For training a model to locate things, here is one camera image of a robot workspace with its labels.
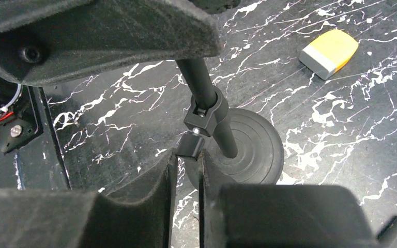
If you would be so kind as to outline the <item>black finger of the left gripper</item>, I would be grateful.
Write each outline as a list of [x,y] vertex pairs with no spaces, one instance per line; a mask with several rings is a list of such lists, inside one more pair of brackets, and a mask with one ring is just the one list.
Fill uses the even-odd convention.
[[0,1],[0,77],[12,83],[49,86],[221,49],[214,18],[189,1]]
[[241,0],[189,0],[189,2],[208,14],[220,14],[238,7]]

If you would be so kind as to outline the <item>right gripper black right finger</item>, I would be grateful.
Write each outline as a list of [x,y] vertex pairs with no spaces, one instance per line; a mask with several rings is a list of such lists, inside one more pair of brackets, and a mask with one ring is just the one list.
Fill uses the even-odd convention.
[[339,185],[236,183],[208,151],[200,172],[200,247],[379,247]]

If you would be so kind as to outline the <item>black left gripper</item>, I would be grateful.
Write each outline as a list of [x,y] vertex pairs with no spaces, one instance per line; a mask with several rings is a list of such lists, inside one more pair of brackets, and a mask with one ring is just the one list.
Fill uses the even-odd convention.
[[20,149],[43,134],[35,90],[0,78],[0,149]]

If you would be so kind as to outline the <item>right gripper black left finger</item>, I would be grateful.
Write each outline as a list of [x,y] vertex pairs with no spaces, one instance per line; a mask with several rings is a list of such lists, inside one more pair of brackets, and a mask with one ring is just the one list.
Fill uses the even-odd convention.
[[109,195],[0,190],[0,247],[170,247],[177,156]]

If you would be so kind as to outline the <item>black desktop microphone stand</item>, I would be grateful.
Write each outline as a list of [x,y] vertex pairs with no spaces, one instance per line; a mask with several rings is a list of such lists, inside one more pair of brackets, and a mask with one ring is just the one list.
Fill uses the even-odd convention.
[[275,127],[260,114],[230,108],[221,90],[212,84],[205,61],[176,61],[191,90],[191,104],[184,118],[189,132],[178,146],[191,183],[199,186],[201,166],[195,161],[209,153],[223,176],[239,183],[275,184],[283,170],[283,143]]

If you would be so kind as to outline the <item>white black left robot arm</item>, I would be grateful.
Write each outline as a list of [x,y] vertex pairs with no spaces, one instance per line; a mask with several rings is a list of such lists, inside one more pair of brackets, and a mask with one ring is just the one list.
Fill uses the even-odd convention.
[[214,57],[239,1],[0,1],[0,188],[108,193],[182,131],[176,59]]

